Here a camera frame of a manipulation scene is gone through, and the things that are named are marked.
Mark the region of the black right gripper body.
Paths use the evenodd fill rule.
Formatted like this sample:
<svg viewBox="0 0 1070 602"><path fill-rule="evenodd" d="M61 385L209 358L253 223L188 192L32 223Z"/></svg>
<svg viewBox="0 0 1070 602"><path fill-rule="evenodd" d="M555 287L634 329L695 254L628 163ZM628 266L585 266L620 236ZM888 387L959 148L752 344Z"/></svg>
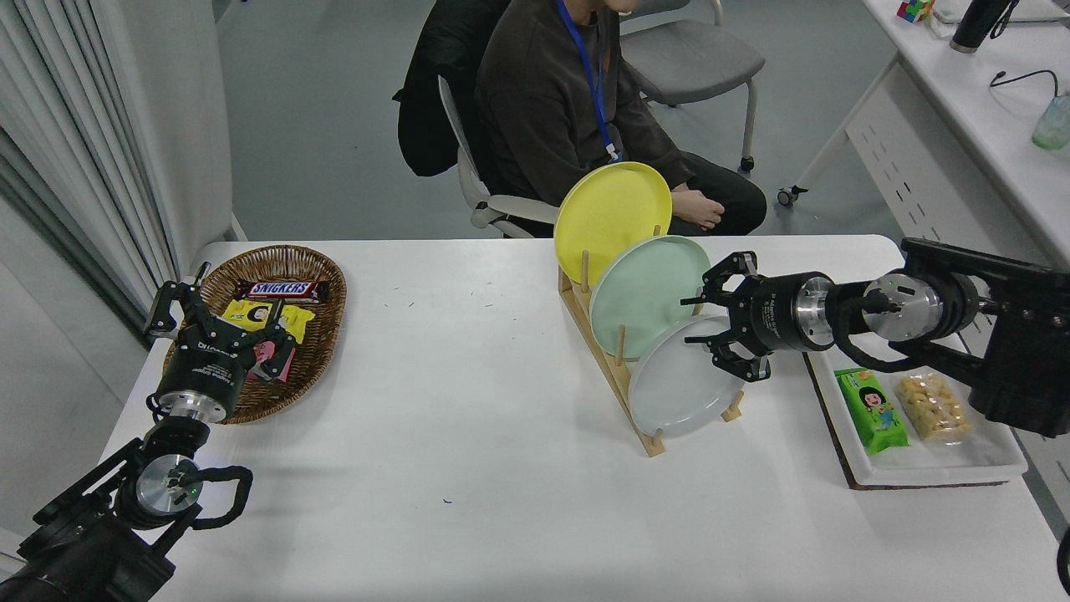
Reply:
<svg viewBox="0 0 1070 602"><path fill-rule="evenodd" d="M742 346L754 355L769 355L776 350L802 349L802 333L795 319L795 302L802 287L798 275L788 277L744 277L735 290L742 307Z"/></svg>

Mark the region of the person's hand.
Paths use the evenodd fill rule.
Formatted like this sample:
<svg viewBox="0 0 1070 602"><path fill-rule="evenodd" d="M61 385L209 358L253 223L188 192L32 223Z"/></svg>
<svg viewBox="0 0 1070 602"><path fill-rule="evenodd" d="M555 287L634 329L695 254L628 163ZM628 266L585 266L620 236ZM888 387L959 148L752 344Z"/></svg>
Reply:
<svg viewBox="0 0 1070 602"><path fill-rule="evenodd" d="M725 206L712 201L702 191L678 186L671 190L673 217L691 222L704 230L710 230L722 221Z"/></svg>

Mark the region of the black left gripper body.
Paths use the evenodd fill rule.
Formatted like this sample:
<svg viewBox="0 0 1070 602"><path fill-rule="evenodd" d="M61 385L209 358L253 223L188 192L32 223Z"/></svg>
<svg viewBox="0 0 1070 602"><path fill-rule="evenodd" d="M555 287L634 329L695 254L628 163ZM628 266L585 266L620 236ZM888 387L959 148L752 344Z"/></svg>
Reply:
<svg viewBox="0 0 1070 602"><path fill-rule="evenodd" d="M160 411L233 411L253 360L248 331L187 325L177 335L155 403Z"/></svg>

